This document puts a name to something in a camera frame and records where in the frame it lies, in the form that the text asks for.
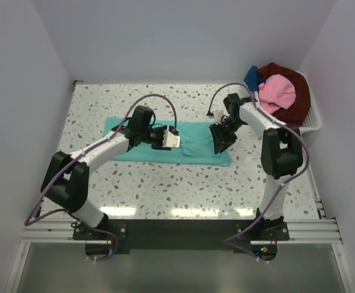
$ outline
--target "white basket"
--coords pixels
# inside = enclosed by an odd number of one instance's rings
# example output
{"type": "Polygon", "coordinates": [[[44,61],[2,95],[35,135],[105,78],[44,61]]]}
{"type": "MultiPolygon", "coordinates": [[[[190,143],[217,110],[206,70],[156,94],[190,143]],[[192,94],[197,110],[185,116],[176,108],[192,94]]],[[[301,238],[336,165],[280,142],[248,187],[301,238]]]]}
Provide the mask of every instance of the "white basket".
{"type": "MultiPolygon", "coordinates": [[[[307,133],[307,132],[313,131],[313,130],[319,130],[322,125],[320,114],[318,112],[316,99],[315,99],[312,91],[310,90],[310,86],[309,86],[309,91],[310,91],[310,109],[309,109],[309,113],[306,116],[305,121],[303,122],[302,126],[299,128],[301,134],[307,133]]],[[[255,92],[255,97],[258,100],[258,92],[255,92]]]]}

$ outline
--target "blue towel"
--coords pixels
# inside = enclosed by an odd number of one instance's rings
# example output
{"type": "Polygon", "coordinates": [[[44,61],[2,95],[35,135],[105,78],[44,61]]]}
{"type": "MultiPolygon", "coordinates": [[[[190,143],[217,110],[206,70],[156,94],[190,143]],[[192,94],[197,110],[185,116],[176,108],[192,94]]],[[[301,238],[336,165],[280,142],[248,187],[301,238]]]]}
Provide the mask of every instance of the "blue towel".
{"type": "MultiPolygon", "coordinates": [[[[119,125],[121,118],[108,117],[105,122],[105,136],[112,127],[119,125]]],[[[173,125],[173,121],[157,120],[162,125],[173,125]]],[[[227,166],[232,164],[228,150],[214,154],[213,136],[209,122],[177,122],[181,137],[181,147],[170,151],[153,150],[149,144],[142,143],[136,148],[113,158],[114,161],[156,162],[170,164],[202,164],[227,166]]]]}
{"type": "Polygon", "coordinates": [[[266,81],[257,70],[257,66],[250,67],[244,78],[244,82],[252,92],[258,92],[258,85],[266,81]]]}

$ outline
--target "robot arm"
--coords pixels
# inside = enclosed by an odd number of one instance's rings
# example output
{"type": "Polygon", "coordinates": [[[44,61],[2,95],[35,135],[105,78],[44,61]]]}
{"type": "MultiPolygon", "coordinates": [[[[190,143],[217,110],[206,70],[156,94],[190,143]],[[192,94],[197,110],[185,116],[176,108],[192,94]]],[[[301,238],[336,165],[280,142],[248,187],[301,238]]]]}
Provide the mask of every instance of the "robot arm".
{"type": "MultiPolygon", "coordinates": [[[[153,116],[154,113],[150,108],[138,106],[135,108],[133,116],[128,119],[127,126],[124,126],[113,139],[109,139],[106,143],[100,143],[105,140],[102,138],[90,146],[70,154],[57,152],[48,167],[42,190],[73,158],[80,154],[83,156],[67,170],[70,177],[62,175],[56,180],[46,196],[87,225],[101,230],[109,230],[107,215],[87,198],[89,176],[114,156],[125,153],[140,143],[149,143],[152,148],[157,150],[171,150],[171,148],[180,147],[178,131],[172,126],[152,127],[150,120],[153,116]]],[[[111,137],[114,130],[116,128],[106,137],[111,137]]]]}
{"type": "MultiPolygon", "coordinates": [[[[251,98],[240,99],[238,94],[228,95],[224,105],[229,113],[214,113],[216,123],[210,126],[214,140],[214,152],[221,153],[236,142],[235,132],[242,125],[251,125],[262,139],[262,166],[267,174],[263,201],[257,216],[267,207],[279,186],[297,172],[303,163],[302,146],[299,140],[284,128],[280,128],[264,117],[252,104],[251,98]]],[[[289,125],[298,135],[299,128],[289,125]]],[[[287,193],[285,186],[264,215],[269,227],[279,226],[283,221],[283,205],[287,193]]]]}

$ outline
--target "tabletop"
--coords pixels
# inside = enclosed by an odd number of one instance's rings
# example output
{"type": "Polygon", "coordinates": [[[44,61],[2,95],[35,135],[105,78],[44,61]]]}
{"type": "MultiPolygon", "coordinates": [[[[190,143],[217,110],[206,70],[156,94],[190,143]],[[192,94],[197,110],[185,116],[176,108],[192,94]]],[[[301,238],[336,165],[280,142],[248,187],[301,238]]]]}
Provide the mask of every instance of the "tabletop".
{"type": "MultiPolygon", "coordinates": [[[[59,149],[70,153],[102,137],[107,117],[123,117],[142,95],[167,96],[178,121],[209,121],[213,93],[221,84],[77,84],[59,149]]],[[[228,93],[247,96],[237,85],[221,90],[213,110],[223,110],[228,93]]],[[[170,106],[151,97],[142,101],[157,119],[173,120],[170,106]]],[[[236,132],[229,149],[230,167],[109,161],[89,179],[89,198],[110,218],[127,219],[253,219],[264,194],[266,174],[260,162],[261,136],[250,126],[236,132]]],[[[308,172],[290,183],[284,204],[287,220],[318,219],[313,179],[308,172]]],[[[43,214],[57,208],[49,199],[43,214]]],[[[68,215],[57,213],[51,217],[68,215]]]]}

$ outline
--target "pink towel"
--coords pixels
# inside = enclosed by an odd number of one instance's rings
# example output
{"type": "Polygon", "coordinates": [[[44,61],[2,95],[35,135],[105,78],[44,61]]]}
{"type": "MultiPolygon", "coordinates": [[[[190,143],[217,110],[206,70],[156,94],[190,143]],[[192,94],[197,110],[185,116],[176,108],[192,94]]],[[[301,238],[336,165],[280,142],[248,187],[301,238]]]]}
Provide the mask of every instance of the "pink towel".
{"type": "Polygon", "coordinates": [[[280,108],[288,109],[295,102],[294,85],[280,74],[270,76],[266,83],[258,86],[260,105],[272,114],[280,108]]]}

